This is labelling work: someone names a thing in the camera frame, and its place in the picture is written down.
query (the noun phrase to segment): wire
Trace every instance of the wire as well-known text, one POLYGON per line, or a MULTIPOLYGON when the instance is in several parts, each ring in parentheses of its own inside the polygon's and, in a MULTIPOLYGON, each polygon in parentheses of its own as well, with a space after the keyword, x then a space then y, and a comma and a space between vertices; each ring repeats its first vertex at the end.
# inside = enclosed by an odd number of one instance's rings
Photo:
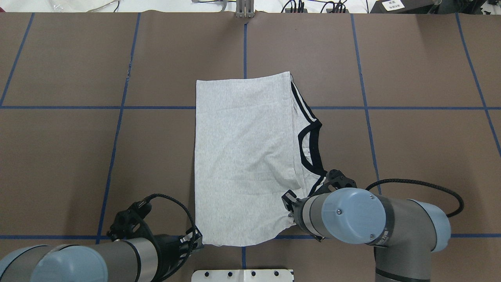
POLYGON ((432 184, 432 183, 428 183, 428 182, 424 182, 424 181, 420 181, 420 180, 400 179, 400 178, 383 179, 380 181, 376 181, 376 182, 372 183, 371 185, 367 186, 367 188, 365 188, 365 190, 369 191, 372 188, 374 188, 378 185, 381 185, 381 184, 385 184, 385 183, 408 183, 408 184, 422 185, 422 186, 426 186, 426 187, 430 187, 430 188, 434 188, 434 189, 446 192, 447 194, 454 196, 459 203, 459 207, 455 211, 448 213, 447 217, 453 217, 454 215, 457 215, 460 212, 462 212, 464 209, 463 198, 458 193, 452 191, 451 189, 447 189, 445 187, 442 187, 442 186, 439 186, 436 184, 432 184))
POLYGON ((338 9, 339 9, 339 2, 336 3, 336 5, 334 7, 332 7, 332 10, 328 13, 332 13, 332 14, 336 14, 338 12, 338 9))
POLYGON ((325 2, 324 6, 322 7, 322 9, 320 10, 320 13, 322 13, 324 11, 324 8, 325 6, 327 6, 327 4, 331 3, 332 4, 332 9, 334 9, 334 5, 335 3, 333 1, 327 1, 325 2))
POLYGON ((117 7, 113 10, 113 12, 114 12, 114 13, 116 13, 116 12, 117 12, 118 7, 120 7, 120 1, 118 1, 118 5, 117 5, 117 7))
POLYGON ((341 2, 341 1, 337 2, 336 7, 334 9, 332 9, 331 13, 335 13, 335 14, 345 13, 346 6, 344 5, 344 3, 346 3, 346 1, 348 1, 348 0, 345 0, 344 2, 341 2))
POLYGON ((287 7, 287 5, 291 3, 291 13, 293 13, 293 9, 292 9, 292 3, 294 3, 294 11, 296 10, 296 0, 289 0, 287 1, 287 3, 285 3, 285 5, 282 7, 282 10, 280 11, 280 13, 283 13, 285 11, 285 7, 287 7))
MULTIPOLYGON (((147 202, 149 202, 149 201, 151 201, 152 199, 154 199, 156 197, 160 197, 160 198, 164 198, 164 199, 170 200, 170 201, 176 203, 181 208, 183 208, 183 210, 186 213, 186 215, 188 216, 189 222, 191 224, 191 230, 192 230, 191 238, 194 239, 195 238, 195 229, 196 229, 195 221, 193 220, 193 217, 191 216, 189 210, 185 207, 185 205, 183 205, 178 200, 176 200, 176 199, 174 199, 174 198, 172 198, 170 196, 164 195, 164 194, 151 194, 148 197, 146 197, 145 200, 147 202)), ((181 263, 179 263, 178 266, 176 266, 176 268, 174 268, 171 272, 169 272, 168 274, 166 274, 164 277, 161 277, 161 278, 157 279, 157 281, 164 281, 167 278, 171 277, 174 273, 176 273, 176 271, 178 271, 181 268, 181 266, 183 266, 183 264, 188 260, 189 256, 191 255, 191 251, 192 250, 193 250, 193 240, 190 240, 189 245, 188 245, 188 251, 186 253, 186 256, 181 261, 181 263)))
POLYGON ((222 0, 197 1, 197 2, 194 2, 194 3, 214 3, 214 2, 222 2, 222 0))

